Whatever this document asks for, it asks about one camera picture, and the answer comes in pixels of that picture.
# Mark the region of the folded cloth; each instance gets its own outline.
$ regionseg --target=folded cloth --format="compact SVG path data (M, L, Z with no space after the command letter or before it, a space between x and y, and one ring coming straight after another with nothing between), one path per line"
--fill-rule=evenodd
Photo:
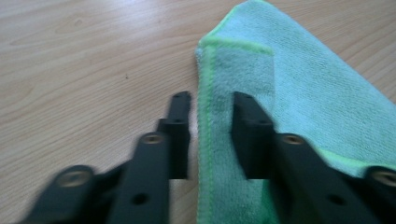
M230 137L233 92L253 95L279 133L308 139L332 167L396 169L396 106L272 5L235 7L196 49L198 223L277 223L266 181L246 180Z

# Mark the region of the screw hole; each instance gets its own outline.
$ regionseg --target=screw hole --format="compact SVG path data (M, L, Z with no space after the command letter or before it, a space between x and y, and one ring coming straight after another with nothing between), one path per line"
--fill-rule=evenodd
M301 137L298 137L296 135L286 135L283 137L283 141L292 145L300 145L304 142Z
M143 139L143 142L146 144L158 144L163 140L162 137L156 134L148 135Z
M91 178L86 171L73 171L62 175L58 179L58 185L62 188L72 188L85 184Z
M335 203L335 204L337 204L337 205L344 205L344 204L346 204L346 201L345 201L343 198L341 198L340 196L335 195L335 194L331 194L331 195L327 196L327 199L328 199L330 202Z
M149 201L149 196L145 193L136 194L132 198L132 203L135 205L142 205Z
M372 174L372 176L376 181L379 181L384 185L394 188L396 187L396 174L392 172L386 172L386 171L375 172Z

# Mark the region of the metal screw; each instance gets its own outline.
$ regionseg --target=metal screw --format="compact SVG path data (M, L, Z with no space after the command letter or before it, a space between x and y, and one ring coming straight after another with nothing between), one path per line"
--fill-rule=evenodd
M62 188L72 188L85 184L91 177L87 171L72 171L59 177L58 185Z
M373 173L372 176L382 184L396 188L396 174L387 171L379 171Z
M301 145L304 142L303 138L297 135L286 135L283 137L283 141L292 145Z
M146 144L159 144L162 140L163 138L157 134L147 135L143 138L143 142Z

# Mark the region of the wood grain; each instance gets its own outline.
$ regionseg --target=wood grain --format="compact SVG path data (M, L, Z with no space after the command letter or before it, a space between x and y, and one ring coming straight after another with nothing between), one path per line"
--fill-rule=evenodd
M193 50L239 2L1 1L0 223L64 167L127 160L174 92L196 102ZM270 2L396 102L395 1ZM195 111L191 180L172 181L171 223L195 223Z

